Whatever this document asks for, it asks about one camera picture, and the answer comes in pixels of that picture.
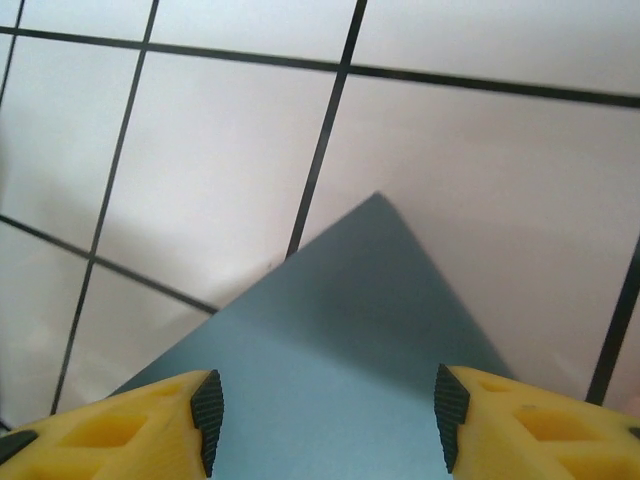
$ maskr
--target yellow plastic part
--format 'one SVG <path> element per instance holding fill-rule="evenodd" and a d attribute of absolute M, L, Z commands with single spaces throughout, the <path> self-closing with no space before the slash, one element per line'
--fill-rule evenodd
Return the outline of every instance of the yellow plastic part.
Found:
<path fill-rule="evenodd" d="M 38 438 L 0 465 L 11 480 L 206 478 L 190 399 L 209 372 L 196 371 L 23 425 Z"/>
<path fill-rule="evenodd" d="M 640 480 L 640 419 L 466 367 L 456 480 Z"/>

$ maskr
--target blue-gray board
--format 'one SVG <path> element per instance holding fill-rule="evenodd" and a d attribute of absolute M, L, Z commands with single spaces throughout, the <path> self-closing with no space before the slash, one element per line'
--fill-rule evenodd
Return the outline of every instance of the blue-gray board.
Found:
<path fill-rule="evenodd" d="M 439 363 L 509 375 L 374 195 L 118 392 L 218 369 L 218 480 L 438 480 Z"/>

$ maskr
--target floor tile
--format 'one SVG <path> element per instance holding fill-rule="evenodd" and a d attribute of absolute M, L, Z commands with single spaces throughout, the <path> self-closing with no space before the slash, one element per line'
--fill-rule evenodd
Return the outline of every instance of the floor tile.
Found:
<path fill-rule="evenodd" d="M 0 8 L 0 25 L 14 27 L 19 7 L 20 0 L 3 0 L 2 8 Z"/>
<path fill-rule="evenodd" d="M 136 59 L 18 39 L 0 111 L 0 212 L 90 247 Z"/>
<path fill-rule="evenodd" d="M 618 363 L 607 390 L 605 406 L 624 410 L 635 398 L 636 410 L 640 407 L 640 303 L 631 317 L 624 337 Z"/>
<path fill-rule="evenodd" d="M 147 57 L 102 256 L 223 305 L 284 258 L 334 76 Z"/>
<path fill-rule="evenodd" d="M 94 267 L 59 411 L 108 396 L 209 316 Z"/>
<path fill-rule="evenodd" d="M 9 55 L 9 47 L 11 46 L 11 35 L 0 34 L 0 68 L 4 74 L 4 68 L 7 64 L 7 56 Z"/>
<path fill-rule="evenodd" d="M 371 0 L 353 61 L 637 94 L 638 30 L 633 0 Z"/>
<path fill-rule="evenodd" d="M 162 0 L 151 40 L 339 61 L 355 0 Z"/>
<path fill-rule="evenodd" d="M 0 416 L 47 416 L 85 260 L 0 224 Z"/>
<path fill-rule="evenodd" d="M 142 40 L 151 0 L 28 0 L 22 28 Z"/>
<path fill-rule="evenodd" d="M 591 378 L 638 234 L 640 117 L 349 78 L 304 233 L 374 191 L 519 377 Z"/>

